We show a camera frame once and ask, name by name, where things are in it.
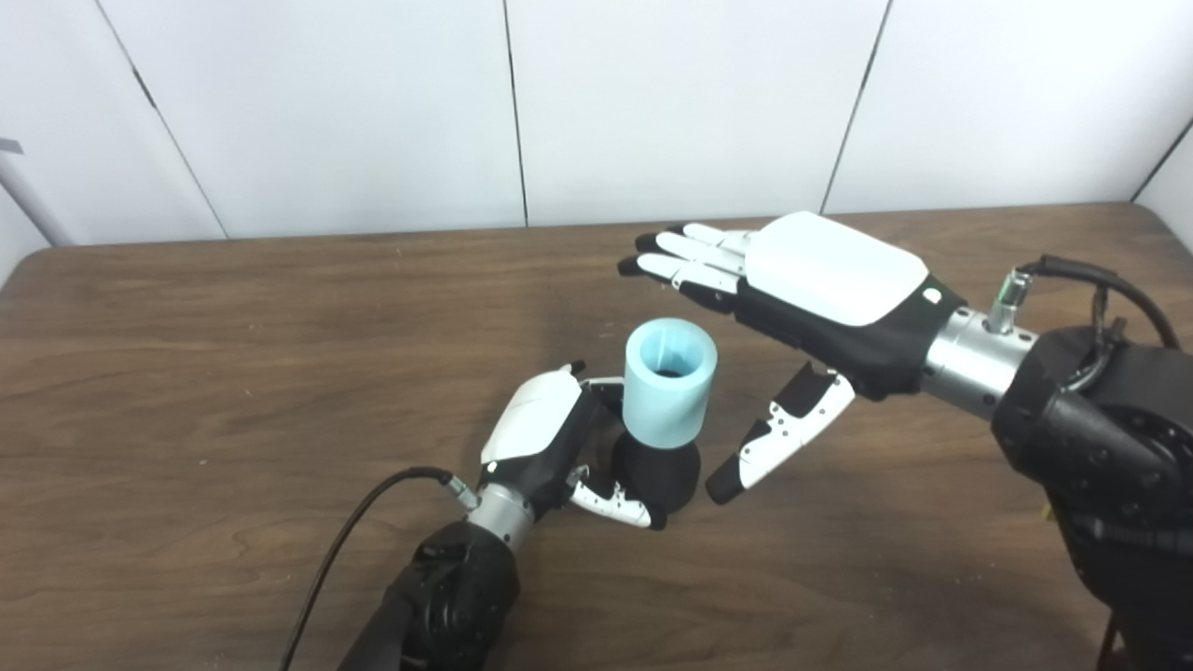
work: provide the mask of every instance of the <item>wood grain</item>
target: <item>wood grain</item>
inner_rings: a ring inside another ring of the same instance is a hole
[[[978,306],[1039,252],[1102,263],[1193,336],[1193,260],[1139,208],[841,218],[921,254]],[[657,228],[27,259],[0,294],[2,666],[272,669],[364,492],[421,463],[475,479],[523,380],[577,357],[617,373],[630,331],[655,316],[697,321],[719,346],[707,472],[803,356],[619,279],[616,261]],[[1086,288],[1040,282],[1025,325],[1087,310]],[[701,494],[663,533],[548,516],[489,669],[1086,670],[1105,610],[1041,504],[978,420],[927,398],[860,402],[756,490],[727,507]],[[457,516],[426,484],[387,495],[295,667],[334,667],[414,546]]]

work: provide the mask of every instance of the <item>robotic hand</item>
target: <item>robotic hand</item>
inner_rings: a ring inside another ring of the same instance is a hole
[[[1109,605],[1139,671],[1193,669],[1193,357],[1163,313],[1111,271],[1044,257],[1012,271],[989,314],[923,261],[798,213],[760,230],[700,223],[649,234],[623,276],[670,283],[697,303],[820,359],[774,398],[771,418],[707,480],[727,503],[830,424],[854,393],[926,392],[990,423],[1010,466],[1045,488],[1078,575]],[[1036,276],[1096,287],[1094,324],[1038,336],[1015,326]],[[1104,324],[1106,296],[1135,302],[1166,347]]]
[[[480,669],[518,598],[514,553],[537,521],[569,500],[633,527],[663,528],[662,511],[576,466],[601,405],[619,413],[623,389],[617,377],[577,381],[582,367],[518,388],[481,451],[476,494],[458,479],[445,484],[468,515],[419,546],[341,671]]]

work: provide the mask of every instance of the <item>black fingertip pad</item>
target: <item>black fingertip pad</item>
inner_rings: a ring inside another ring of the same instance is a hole
[[[704,481],[704,491],[709,492],[709,498],[712,499],[712,503],[725,505],[737,498],[737,494],[746,491],[746,487],[742,486],[741,467],[738,464],[741,464],[741,460],[734,454]]]
[[[666,254],[662,247],[659,246],[659,234],[657,233],[644,233],[638,235],[637,240],[633,241],[633,247],[643,253],[656,253]]]
[[[630,257],[617,261],[617,273],[622,277],[639,277],[647,275],[647,271],[638,265],[638,257]]]
[[[662,531],[667,528],[667,511],[659,507],[657,505],[651,505],[648,503],[642,504],[647,509],[647,513],[650,516],[650,529],[655,531]]]
[[[679,285],[679,293],[691,298],[694,303],[697,303],[701,308],[706,308],[712,312],[718,312],[721,314],[729,314],[734,312],[735,301],[733,294],[717,291],[711,287],[696,284],[694,282],[681,283]]]

